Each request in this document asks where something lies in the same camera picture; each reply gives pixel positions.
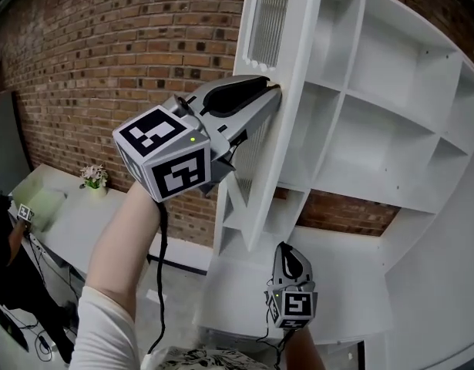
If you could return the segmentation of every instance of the white sleeve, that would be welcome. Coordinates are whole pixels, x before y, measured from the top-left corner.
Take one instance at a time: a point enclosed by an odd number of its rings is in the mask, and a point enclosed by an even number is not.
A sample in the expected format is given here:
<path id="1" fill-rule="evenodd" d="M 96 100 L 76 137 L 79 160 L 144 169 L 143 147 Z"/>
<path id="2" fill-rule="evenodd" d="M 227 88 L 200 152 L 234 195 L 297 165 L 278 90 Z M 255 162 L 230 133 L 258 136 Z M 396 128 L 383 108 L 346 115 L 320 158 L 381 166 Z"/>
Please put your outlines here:
<path id="1" fill-rule="evenodd" d="M 115 301 L 84 287 L 71 370 L 138 370 L 134 321 Z"/>

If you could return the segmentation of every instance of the brick wall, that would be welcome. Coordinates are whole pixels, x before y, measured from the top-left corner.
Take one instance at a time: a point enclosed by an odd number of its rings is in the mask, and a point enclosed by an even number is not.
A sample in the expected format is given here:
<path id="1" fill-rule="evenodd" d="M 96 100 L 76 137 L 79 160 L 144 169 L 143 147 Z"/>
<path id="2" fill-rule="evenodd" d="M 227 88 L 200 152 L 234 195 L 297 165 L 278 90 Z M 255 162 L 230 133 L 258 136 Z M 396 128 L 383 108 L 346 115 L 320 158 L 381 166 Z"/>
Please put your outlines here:
<path id="1" fill-rule="evenodd" d="M 388 204 L 312 190 L 297 225 L 378 237 L 399 210 Z"/>
<path id="2" fill-rule="evenodd" d="M 458 0 L 401 1 L 474 61 L 471 8 Z M 33 164 L 77 174 L 87 163 L 104 163 L 112 187 L 127 190 L 132 178 L 112 145 L 112 129 L 172 93 L 230 75 L 242 2 L 14 0 L 0 16 L 0 49 Z M 212 245 L 215 193 L 204 199 L 191 191 L 170 201 L 169 234 Z M 299 223 L 379 234 L 391 214 L 359 202 L 313 193 Z M 348 218 L 352 207 L 359 214 Z"/>

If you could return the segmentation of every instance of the white shelving unit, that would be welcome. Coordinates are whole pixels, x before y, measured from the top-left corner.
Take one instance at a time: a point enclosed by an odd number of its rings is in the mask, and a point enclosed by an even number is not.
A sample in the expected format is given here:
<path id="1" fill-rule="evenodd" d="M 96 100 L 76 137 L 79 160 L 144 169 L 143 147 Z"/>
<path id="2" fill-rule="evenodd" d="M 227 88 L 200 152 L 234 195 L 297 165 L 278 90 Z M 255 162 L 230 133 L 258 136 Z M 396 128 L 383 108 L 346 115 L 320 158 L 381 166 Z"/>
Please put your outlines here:
<path id="1" fill-rule="evenodd" d="M 195 321 L 264 335 L 262 293 L 283 240 L 314 268 L 315 343 L 362 340 L 392 326 L 385 273 L 471 159 L 474 65 L 396 0 L 275 1 L 262 11 L 261 0 L 245 0 L 234 73 L 268 76 L 283 100 L 220 185 L 210 298 Z M 276 22 L 281 30 L 265 41 L 271 57 L 252 60 L 257 29 Z M 288 189 L 286 199 L 274 198 L 276 187 Z M 402 209 L 381 237 L 295 227 L 312 189 Z"/>

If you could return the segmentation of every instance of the small plant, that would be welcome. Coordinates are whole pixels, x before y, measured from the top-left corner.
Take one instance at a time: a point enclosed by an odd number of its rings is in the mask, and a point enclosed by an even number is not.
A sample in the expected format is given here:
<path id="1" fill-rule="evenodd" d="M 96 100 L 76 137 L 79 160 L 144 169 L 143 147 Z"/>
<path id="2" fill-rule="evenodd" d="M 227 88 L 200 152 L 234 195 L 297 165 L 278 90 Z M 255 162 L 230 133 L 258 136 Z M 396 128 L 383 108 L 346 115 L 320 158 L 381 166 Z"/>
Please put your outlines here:
<path id="1" fill-rule="evenodd" d="M 81 169 L 81 178 L 84 179 L 84 185 L 93 189 L 106 186 L 108 180 L 108 173 L 104 169 L 103 165 L 87 166 Z"/>

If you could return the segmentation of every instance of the black cable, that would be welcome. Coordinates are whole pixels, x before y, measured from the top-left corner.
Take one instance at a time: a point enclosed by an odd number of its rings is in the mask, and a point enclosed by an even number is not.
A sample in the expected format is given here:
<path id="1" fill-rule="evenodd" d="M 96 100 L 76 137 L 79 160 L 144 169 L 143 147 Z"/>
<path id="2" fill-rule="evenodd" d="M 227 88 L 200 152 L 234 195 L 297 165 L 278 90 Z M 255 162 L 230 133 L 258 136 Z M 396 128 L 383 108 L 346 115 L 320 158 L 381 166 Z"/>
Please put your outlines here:
<path id="1" fill-rule="evenodd" d="M 79 303 L 79 296 L 77 295 L 76 291 L 72 287 L 72 276 L 71 276 L 71 271 L 70 271 L 71 268 L 72 268 L 72 266 L 69 265 L 69 288 L 72 291 L 72 293 L 74 294 L 74 296 L 76 296 L 76 300 Z"/>
<path id="2" fill-rule="evenodd" d="M 235 146 L 235 149 L 234 151 L 232 152 L 231 156 L 230 156 L 230 159 L 228 160 L 228 163 L 231 163 L 231 160 L 234 158 L 234 154 L 237 152 L 238 150 L 238 147 L 240 146 L 240 144 L 242 143 L 238 143 L 236 146 Z"/>
<path id="3" fill-rule="evenodd" d="M 40 338 L 41 334 L 44 333 L 44 332 L 45 332 L 45 330 L 42 330 L 41 332 L 39 332 L 39 333 L 36 335 L 36 338 L 35 338 L 35 350 L 36 350 L 36 355 L 38 356 L 38 359 L 39 359 L 40 361 L 42 361 L 42 362 L 51 362 L 51 361 L 52 361 L 52 356 L 53 356 L 53 355 L 52 355 L 52 350 L 50 349 L 50 347 L 48 346 L 48 344 L 47 344 L 47 345 L 44 345 L 44 344 L 43 344 L 43 341 L 44 341 L 45 339 L 44 339 L 43 337 Z M 40 354 L 38 353 L 38 348 L 36 348 L 36 342 L 37 342 L 37 341 L 39 341 L 39 350 L 40 350 L 40 352 L 41 352 L 42 354 L 44 354 L 44 355 L 50 355 L 50 358 L 48 358 L 48 359 L 43 359 L 43 358 L 40 356 Z"/>
<path id="4" fill-rule="evenodd" d="M 45 285 L 45 288 L 46 288 L 45 277 L 43 277 L 42 268 L 41 268 L 41 266 L 39 265 L 39 259 L 36 257 L 36 252 L 35 252 L 35 248 L 33 247 L 33 243 L 32 243 L 32 241 L 31 241 L 31 237 L 29 236 L 29 233 L 25 233 L 25 236 L 26 236 L 26 238 L 29 240 L 29 243 L 31 244 L 31 251 L 32 251 L 32 253 L 33 253 L 33 256 L 35 257 L 36 266 L 38 267 L 39 275 L 41 276 L 42 281 L 43 281 L 43 285 Z"/>
<path id="5" fill-rule="evenodd" d="M 272 344 L 269 344 L 267 341 L 264 341 L 264 339 L 269 335 L 269 313 L 270 313 L 270 310 L 269 308 L 267 309 L 267 313 L 266 313 L 266 335 L 263 336 L 263 337 L 259 337 L 256 342 L 261 342 L 269 347 L 271 347 L 272 349 L 274 349 L 276 351 L 276 363 L 274 363 L 274 368 L 275 370 L 280 370 L 280 363 L 281 363 L 281 354 L 283 353 L 284 351 L 284 348 L 286 346 L 286 343 L 290 340 L 291 337 L 293 337 L 293 334 L 295 333 L 295 330 L 292 329 L 290 330 L 282 339 L 281 341 L 278 343 L 278 345 L 272 345 Z"/>
<path id="6" fill-rule="evenodd" d="M 19 318 L 17 318 L 13 313 L 10 312 L 10 310 L 8 310 L 7 308 L 4 308 L 2 307 L 2 305 L 0 304 L 0 308 L 7 314 L 7 315 L 10 315 L 11 317 L 13 317 L 17 322 L 19 322 L 22 327 L 20 327 L 21 330 L 30 330 L 30 331 L 33 331 L 32 329 L 36 328 L 38 326 L 38 319 L 36 319 L 36 323 L 34 325 L 27 325 L 25 324 L 23 321 L 21 321 Z"/>
<path id="7" fill-rule="evenodd" d="M 29 243 L 31 244 L 31 248 L 33 248 L 33 245 L 36 245 L 36 244 L 34 244 L 31 240 L 29 241 Z M 74 294 L 74 296 L 76 296 L 76 300 L 79 301 L 79 296 L 77 295 L 76 290 L 72 287 L 72 284 L 71 284 L 71 282 L 70 282 L 70 281 L 71 281 L 71 274 L 70 274 L 70 273 L 71 273 L 71 271 L 70 271 L 71 266 L 69 266 L 69 282 L 68 282 L 68 281 L 65 280 L 65 278 L 64 278 L 62 275 L 60 275 L 59 273 L 57 273 L 57 272 L 55 271 L 55 269 L 50 265 L 49 262 L 46 261 L 45 257 L 43 256 L 43 251 L 42 251 L 42 249 L 41 249 L 40 247 L 38 247 L 38 246 L 36 246 L 36 247 L 38 248 L 38 250 L 39 250 L 39 252 L 40 252 L 40 258 L 39 258 L 39 259 L 43 259 L 43 261 L 44 261 L 45 264 L 49 267 L 49 269 L 50 269 L 51 271 L 53 271 L 57 277 L 59 277 L 62 281 L 64 281 L 65 284 L 67 284 L 67 285 L 69 286 L 69 288 L 70 288 L 70 290 L 72 291 L 72 293 Z"/>
<path id="8" fill-rule="evenodd" d="M 158 339 L 151 345 L 148 350 L 148 355 L 153 352 L 153 349 L 158 345 L 165 334 L 165 301 L 163 300 L 163 282 L 161 279 L 161 270 L 163 269 L 163 261 L 165 260 L 166 247 L 168 247 L 168 212 L 163 203 L 157 203 L 158 209 L 160 210 L 160 229 L 161 229 L 161 245 L 160 255 L 158 257 L 158 270 L 156 276 L 156 282 L 158 285 L 158 298 L 160 300 L 160 318 L 161 318 L 161 332 Z"/>

